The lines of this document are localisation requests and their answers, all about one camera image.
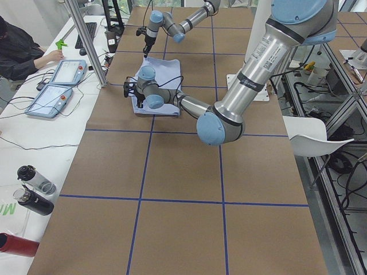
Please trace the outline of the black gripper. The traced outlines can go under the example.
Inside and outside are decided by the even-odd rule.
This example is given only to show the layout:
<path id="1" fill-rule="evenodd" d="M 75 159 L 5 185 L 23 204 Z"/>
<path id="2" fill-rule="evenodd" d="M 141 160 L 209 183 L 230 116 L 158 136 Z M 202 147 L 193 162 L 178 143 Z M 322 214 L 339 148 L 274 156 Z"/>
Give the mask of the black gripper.
<path id="1" fill-rule="evenodd" d="M 137 106 L 138 106 L 138 108 L 143 108 L 143 102 L 145 100 L 144 94 L 141 94 L 139 92 L 135 92 L 135 97 L 137 98 Z"/>
<path id="2" fill-rule="evenodd" d="M 155 38 L 150 36 L 145 36 L 145 46 L 143 48 L 143 57 L 146 58 L 153 45 L 155 44 Z"/>

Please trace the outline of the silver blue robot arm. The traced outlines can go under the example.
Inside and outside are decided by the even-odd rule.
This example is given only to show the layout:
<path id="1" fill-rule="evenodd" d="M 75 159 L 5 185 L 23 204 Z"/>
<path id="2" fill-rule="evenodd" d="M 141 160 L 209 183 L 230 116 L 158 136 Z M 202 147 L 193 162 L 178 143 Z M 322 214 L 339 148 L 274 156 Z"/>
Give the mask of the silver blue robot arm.
<path id="1" fill-rule="evenodd" d="M 196 25 L 206 18 L 215 15 L 219 10 L 220 3 L 221 1 L 215 0 L 204 1 L 202 7 L 185 18 L 181 23 L 175 23 L 172 14 L 169 12 L 153 10 L 147 27 L 139 29 L 140 33 L 145 36 L 144 58 L 149 55 L 151 48 L 155 44 L 160 28 L 165 30 L 176 43 L 180 43 Z"/>
<path id="2" fill-rule="evenodd" d="M 173 104 L 197 119 L 200 140 L 210 146 L 233 142 L 244 132 L 243 113 L 291 48 L 329 42 L 336 34 L 337 1 L 272 1 L 265 33 L 237 73 L 224 98 L 208 105 L 178 89 L 161 88 L 155 70 L 143 66 L 137 81 L 124 85 L 139 108 L 157 109 Z"/>

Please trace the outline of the person's hand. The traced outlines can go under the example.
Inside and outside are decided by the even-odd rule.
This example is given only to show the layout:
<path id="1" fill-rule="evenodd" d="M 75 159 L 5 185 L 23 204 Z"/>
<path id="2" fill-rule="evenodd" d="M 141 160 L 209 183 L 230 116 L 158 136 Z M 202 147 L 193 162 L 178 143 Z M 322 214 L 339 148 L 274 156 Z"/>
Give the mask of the person's hand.
<path id="1" fill-rule="evenodd" d="M 54 50 L 47 55 L 44 55 L 44 59 L 46 63 L 48 62 L 57 62 L 64 58 L 62 50 Z"/>

